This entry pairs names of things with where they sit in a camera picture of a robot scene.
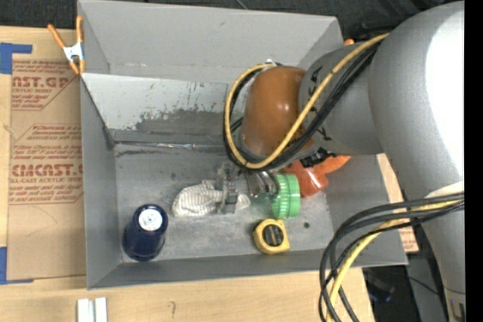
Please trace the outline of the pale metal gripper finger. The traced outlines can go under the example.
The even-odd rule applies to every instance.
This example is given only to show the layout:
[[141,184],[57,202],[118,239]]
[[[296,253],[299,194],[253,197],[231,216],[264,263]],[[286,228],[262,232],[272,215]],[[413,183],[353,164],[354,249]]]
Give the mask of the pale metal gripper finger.
[[236,211],[236,205],[238,202],[238,191],[236,187],[236,181],[228,181],[228,212],[234,213]]
[[227,199],[229,196],[229,188],[228,182],[225,179],[223,182],[220,183],[220,190],[222,191],[221,199],[217,202],[217,213],[218,214],[227,214]]

